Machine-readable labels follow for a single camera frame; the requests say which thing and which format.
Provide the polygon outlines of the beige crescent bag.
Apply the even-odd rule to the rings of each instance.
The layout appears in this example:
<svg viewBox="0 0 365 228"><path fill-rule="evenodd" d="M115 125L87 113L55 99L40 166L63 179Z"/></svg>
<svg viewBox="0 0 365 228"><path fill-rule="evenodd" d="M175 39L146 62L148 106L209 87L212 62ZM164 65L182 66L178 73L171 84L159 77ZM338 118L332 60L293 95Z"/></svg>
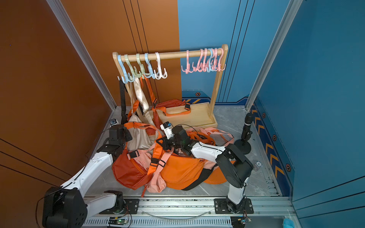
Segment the beige crescent bag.
<svg viewBox="0 0 365 228"><path fill-rule="evenodd" d="M150 106L148 104L148 101L143 93L142 90L142 84L140 80L137 78L134 80L133 83L128 83L130 86L130 91L128 92L131 104L134 105L136 102L136 110L139 110L139 105L142 106L142 117L144 117L144 114L147 113ZM157 138L157 133L155 133L155 130L152 130L152 136L149 136L147 134L146 129L139 129L132 127L128 130L132 136L132 140L127 143L127 149L128 151L135 151L137 149L140 150L147 150L149 149L152 144L154 143L154 140Z"/></svg>

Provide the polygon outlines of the orange crescent bag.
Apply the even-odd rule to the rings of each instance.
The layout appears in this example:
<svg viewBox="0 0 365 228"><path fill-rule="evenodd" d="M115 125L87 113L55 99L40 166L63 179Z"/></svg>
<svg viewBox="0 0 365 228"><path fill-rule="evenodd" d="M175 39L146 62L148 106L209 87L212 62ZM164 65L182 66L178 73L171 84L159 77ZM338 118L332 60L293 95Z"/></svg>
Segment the orange crescent bag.
<svg viewBox="0 0 365 228"><path fill-rule="evenodd" d="M205 159L171 155L160 175L168 188L183 190L198 180L206 164L212 163Z"/></svg>
<svg viewBox="0 0 365 228"><path fill-rule="evenodd" d="M227 180L219 167L215 167L210 176L204 181L204 183L212 185L224 184L226 182Z"/></svg>

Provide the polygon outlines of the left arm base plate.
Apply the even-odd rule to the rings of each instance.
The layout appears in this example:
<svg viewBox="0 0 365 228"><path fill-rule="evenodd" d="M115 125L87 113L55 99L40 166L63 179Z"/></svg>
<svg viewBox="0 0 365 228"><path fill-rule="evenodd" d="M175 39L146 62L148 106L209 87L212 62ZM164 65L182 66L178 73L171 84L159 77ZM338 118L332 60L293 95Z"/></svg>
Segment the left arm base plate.
<svg viewBox="0 0 365 228"><path fill-rule="evenodd" d="M124 199L124 204L122 208L113 207L111 209L104 210L99 214L101 215L110 214L114 216L114 215L125 215L128 212L129 214L135 215L138 212L139 202L140 200L137 198Z"/></svg>

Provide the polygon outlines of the pink waist bag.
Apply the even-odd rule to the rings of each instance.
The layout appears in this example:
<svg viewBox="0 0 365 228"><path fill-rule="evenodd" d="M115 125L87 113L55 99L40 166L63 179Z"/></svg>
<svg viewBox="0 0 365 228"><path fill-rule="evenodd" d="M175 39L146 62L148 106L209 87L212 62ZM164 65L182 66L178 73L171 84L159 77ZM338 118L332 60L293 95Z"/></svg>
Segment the pink waist bag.
<svg viewBox="0 0 365 228"><path fill-rule="evenodd" d="M202 140L205 144L214 146L227 146L228 144L234 143L234 136L232 134L217 128L198 127L198 133L199 136L206 138Z"/></svg>

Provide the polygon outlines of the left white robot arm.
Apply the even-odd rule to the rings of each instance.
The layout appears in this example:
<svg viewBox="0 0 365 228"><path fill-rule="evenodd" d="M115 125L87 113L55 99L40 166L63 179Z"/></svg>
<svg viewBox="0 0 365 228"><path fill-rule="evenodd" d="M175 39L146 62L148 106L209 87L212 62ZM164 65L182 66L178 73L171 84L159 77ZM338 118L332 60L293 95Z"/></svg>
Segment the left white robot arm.
<svg viewBox="0 0 365 228"><path fill-rule="evenodd" d="M132 139L126 124L112 125L109 137L87 164L61 186L51 187L45 193L42 222L37 224L45 228L80 228L87 219L103 211L125 212L122 192L106 191L91 198L86 193Z"/></svg>

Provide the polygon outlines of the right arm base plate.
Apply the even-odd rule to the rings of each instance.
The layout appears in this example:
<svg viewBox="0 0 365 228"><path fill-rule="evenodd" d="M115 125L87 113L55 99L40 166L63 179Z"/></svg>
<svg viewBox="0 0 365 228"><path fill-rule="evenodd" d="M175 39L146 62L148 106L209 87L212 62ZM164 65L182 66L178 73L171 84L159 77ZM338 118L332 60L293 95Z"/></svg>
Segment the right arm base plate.
<svg viewBox="0 0 365 228"><path fill-rule="evenodd" d="M253 214L254 209L249 198L244 198L239 204L226 199L214 199L216 214Z"/></svg>

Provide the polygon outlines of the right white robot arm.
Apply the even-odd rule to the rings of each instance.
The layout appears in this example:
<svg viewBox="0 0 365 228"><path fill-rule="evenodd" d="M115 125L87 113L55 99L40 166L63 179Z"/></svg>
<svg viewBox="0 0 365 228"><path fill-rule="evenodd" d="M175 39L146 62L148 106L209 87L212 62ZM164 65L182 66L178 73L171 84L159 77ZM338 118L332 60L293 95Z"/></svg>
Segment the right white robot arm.
<svg viewBox="0 0 365 228"><path fill-rule="evenodd" d="M216 128L172 126L165 122L160 126L164 136L156 139L150 168L153 178L149 191L161 192L157 181L175 190L188 191L203 182L222 184L228 182L229 192L224 203L219 203L227 213L249 212L244 196L253 164L233 144L234 137Z"/></svg>

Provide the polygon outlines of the black crescent bag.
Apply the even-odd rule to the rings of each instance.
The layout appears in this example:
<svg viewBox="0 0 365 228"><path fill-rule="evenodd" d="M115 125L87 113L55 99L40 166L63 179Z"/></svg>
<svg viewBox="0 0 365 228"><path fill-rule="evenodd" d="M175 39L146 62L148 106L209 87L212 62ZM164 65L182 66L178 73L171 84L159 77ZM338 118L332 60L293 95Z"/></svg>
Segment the black crescent bag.
<svg viewBox="0 0 365 228"><path fill-rule="evenodd" d="M211 169L205 169L203 168L198 179L195 180L193 183L191 183L189 186L187 186L186 188L183 189L183 191L189 191L195 187L197 187L198 185L200 185L201 183L203 183L205 180L207 180L210 175L212 174L212 172L214 171L214 169L217 166L212 167Z"/></svg>

